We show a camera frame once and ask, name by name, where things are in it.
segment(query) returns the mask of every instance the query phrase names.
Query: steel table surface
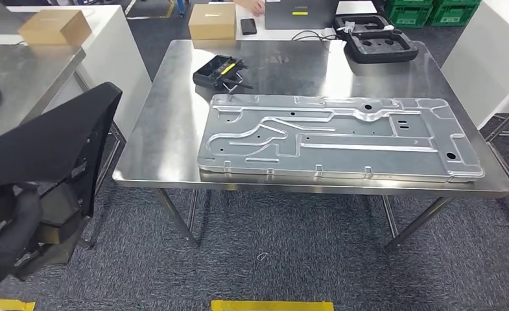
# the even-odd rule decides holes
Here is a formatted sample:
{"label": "steel table surface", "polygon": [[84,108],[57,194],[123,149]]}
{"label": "steel table surface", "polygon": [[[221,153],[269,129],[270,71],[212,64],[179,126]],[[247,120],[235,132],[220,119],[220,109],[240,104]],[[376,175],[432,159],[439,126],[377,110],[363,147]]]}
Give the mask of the steel table surface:
{"label": "steel table surface", "polygon": [[[174,40],[162,61],[134,131],[113,172],[125,187],[266,189],[290,192],[474,196],[509,194],[509,179],[473,125],[423,43],[411,62],[360,65],[332,41],[237,41],[196,49]],[[244,60],[253,94],[443,98],[451,105],[486,175],[474,183],[290,178],[200,172],[197,153],[214,92],[193,84],[193,73],[215,54]]]}
{"label": "steel table surface", "polygon": [[0,45],[0,135],[41,115],[85,56],[80,47]]}

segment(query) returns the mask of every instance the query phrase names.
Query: brown box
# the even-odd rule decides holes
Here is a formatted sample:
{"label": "brown box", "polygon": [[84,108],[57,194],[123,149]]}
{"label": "brown box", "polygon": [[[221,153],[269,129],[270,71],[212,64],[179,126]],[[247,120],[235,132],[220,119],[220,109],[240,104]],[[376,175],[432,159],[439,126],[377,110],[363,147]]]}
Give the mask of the brown box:
{"label": "brown box", "polygon": [[82,45],[92,33],[80,10],[41,10],[21,28],[29,45]]}
{"label": "brown box", "polygon": [[234,40],[235,3],[195,5],[189,18],[192,40]]}

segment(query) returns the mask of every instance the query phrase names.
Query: green plastic crate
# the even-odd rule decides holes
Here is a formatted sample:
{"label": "green plastic crate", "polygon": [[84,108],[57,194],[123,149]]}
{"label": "green plastic crate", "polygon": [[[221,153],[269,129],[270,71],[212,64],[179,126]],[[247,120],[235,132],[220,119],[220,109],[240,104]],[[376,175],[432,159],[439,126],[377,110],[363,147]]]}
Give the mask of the green plastic crate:
{"label": "green plastic crate", "polygon": [[428,24],[431,26],[464,26],[476,12],[478,5],[442,5],[436,8]]}
{"label": "green plastic crate", "polygon": [[388,17],[397,28],[420,28],[432,13],[432,6],[393,6]]}
{"label": "green plastic crate", "polygon": [[428,6],[434,0],[387,0],[386,6]]}
{"label": "green plastic crate", "polygon": [[433,0],[437,10],[442,5],[479,5],[481,0]]}

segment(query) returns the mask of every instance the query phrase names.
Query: black cable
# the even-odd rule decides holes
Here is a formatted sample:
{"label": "black cable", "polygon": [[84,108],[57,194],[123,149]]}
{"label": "black cable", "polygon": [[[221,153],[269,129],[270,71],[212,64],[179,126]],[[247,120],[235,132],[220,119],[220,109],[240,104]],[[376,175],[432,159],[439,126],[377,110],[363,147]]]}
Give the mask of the black cable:
{"label": "black cable", "polygon": [[324,37],[321,37],[321,36],[304,36],[304,37],[296,38],[293,41],[300,41],[300,40],[306,39],[306,38],[318,38],[319,41],[324,42],[324,40],[337,40],[338,36],[336,34],[330,34],[330,35],[324,36]]}
{"label": "black cable", "polygon": [[301,31],[301,32],[299,32],[299,33],[297,33],[297,34],[295,34],[295,35],[294,35],[294,37],[292,37],[292,39],[290,39],[290,40],[291,40],[291,41],[295,41],[294,39],[296,39],[296,37],[298,37],[300,34],[303,34],[304,32],[310,32],[310,33],[312,33],[312,34],[314,34],[314,35],[318,36],[319,38],[321,38],[321,35],[320,35],[320,34],[318,34],[318,33],[317,33],[317,32],[315,32],[315,31],[313,31],[313,30],[303,30],[303,31]]}

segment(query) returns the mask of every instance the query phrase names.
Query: aluminum plate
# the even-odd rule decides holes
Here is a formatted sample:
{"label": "aluminum plate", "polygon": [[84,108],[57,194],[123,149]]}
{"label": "aluminum plate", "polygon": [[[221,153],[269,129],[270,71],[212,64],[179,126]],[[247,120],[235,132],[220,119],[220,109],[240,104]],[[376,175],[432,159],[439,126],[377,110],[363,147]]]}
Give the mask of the aluminum plate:
{"label": "aluminum plate", "polygon": [[467,182],[484,176],[442,99],[215,95],[202,170]]}

